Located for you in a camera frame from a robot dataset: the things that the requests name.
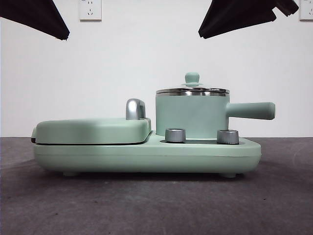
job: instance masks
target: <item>gray table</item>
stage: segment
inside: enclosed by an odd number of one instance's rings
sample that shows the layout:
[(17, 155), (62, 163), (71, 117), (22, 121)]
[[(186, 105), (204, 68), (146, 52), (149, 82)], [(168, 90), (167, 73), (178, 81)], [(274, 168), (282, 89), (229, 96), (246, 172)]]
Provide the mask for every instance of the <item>gray table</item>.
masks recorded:
[(30, 138), (1, 139), (2, 235), (312, 235), (313, 138), (254, 138), (262, 158), (216, 174), (84, 173), (40, 168)]

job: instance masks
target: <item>stainless steel lid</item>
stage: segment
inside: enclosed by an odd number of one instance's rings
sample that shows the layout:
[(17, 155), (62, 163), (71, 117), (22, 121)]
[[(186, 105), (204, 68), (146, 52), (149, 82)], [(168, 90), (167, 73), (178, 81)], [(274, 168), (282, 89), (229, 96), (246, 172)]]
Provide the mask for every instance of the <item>stainless steel lid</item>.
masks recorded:
[(199, 74), (189, 72), (185, 75), (186, 83), (180, 88), (162, 89), (156, 91), (157, 96), (162, 95), (210, 95), (210, 96), (229, 96), (229, 90), (220, 88), (205, 88), (199, 83)]

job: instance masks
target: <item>pot handle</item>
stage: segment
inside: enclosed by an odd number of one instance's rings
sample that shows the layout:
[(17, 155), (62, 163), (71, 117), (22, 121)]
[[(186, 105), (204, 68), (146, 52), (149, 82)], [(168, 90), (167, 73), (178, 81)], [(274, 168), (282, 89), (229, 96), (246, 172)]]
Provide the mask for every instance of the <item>pot handle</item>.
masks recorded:
[(271, 102), (231, 104), (226, 107), (228, 117), (272, 120), (275, 118), (275, 104)]

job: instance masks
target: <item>wall outlet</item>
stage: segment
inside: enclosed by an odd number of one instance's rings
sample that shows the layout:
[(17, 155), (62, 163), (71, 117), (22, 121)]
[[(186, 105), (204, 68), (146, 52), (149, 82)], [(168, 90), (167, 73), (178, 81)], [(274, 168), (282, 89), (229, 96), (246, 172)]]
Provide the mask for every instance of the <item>wall outlet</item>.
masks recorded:
[(102, 19), (102, 0), (79, 0), (81, 21), (100, 21)]
[(313, 20), (313, 0), (301, 0), (300, 20)]

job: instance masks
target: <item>metal rim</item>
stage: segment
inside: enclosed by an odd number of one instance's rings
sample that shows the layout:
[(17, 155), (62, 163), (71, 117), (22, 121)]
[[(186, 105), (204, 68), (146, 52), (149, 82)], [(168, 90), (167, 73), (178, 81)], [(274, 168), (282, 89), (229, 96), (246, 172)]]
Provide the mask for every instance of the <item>metal rim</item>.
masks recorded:
[(156, 97), (159, 96), (184, 96), (184, 95), (201, 95), (201, 96), (229, 96), (228, 93), (221, 92), (167, 92), (157, 93)]
[(238, 132), (237, 130), (219, 130), (220, 132), (227, 132), (227, 133), (235, 133)]
[(204, 87), (184, 87), (184, 88), (171, 88), (156, 91), (160, 93), (173, 93), (173, 92), (214, 92), (214, 93), (226, 93), (229, 94), (229, 90), (220, 88), (204, 88)]

